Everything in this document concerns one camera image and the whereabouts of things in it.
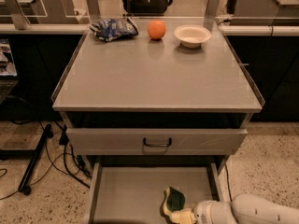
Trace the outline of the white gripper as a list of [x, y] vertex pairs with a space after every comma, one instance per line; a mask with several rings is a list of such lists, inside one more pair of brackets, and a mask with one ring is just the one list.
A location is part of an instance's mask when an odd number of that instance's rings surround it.
[[202, 201], [180, 208], [170, 205], [170, 221], [175, 224], [237, 224], [232, 207], [227, 202]]

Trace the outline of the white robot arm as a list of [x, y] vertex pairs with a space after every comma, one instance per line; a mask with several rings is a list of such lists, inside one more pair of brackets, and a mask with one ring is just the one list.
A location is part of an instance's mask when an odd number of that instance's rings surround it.
[[299, 210], [253, 194], [238, 194], [230, 202], [202, 201], [181, 210], [164, 206], [175, 224], [299, 224]]

